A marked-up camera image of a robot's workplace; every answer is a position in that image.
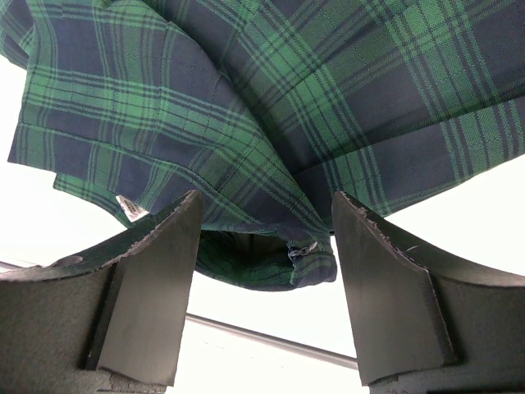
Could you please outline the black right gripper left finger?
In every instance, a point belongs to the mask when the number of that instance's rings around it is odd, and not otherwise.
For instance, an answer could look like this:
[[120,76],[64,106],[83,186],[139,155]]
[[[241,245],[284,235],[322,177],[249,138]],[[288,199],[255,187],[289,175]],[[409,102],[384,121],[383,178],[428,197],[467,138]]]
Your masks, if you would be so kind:
[[4,393],[164,393],[173,385],[203,219],[192,190],[46,268],[1,276]]

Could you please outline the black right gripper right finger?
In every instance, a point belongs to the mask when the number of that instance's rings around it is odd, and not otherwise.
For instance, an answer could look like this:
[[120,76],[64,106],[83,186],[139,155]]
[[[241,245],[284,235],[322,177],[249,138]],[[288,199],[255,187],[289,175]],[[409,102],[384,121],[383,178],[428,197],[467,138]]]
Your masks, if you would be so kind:
[[364,386],[523,392],[522,276],[442,250],[344,192],[332,219]]

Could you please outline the green navy plaid skirt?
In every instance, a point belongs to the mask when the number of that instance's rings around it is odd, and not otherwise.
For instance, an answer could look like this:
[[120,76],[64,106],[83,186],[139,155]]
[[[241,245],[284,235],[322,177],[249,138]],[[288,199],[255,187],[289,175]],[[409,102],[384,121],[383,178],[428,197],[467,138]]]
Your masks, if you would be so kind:
[[333,195],[387,216],[524,152],[521,1],[4,1],[11,163],[130,225],[205,200],[196,268],[336,278]]

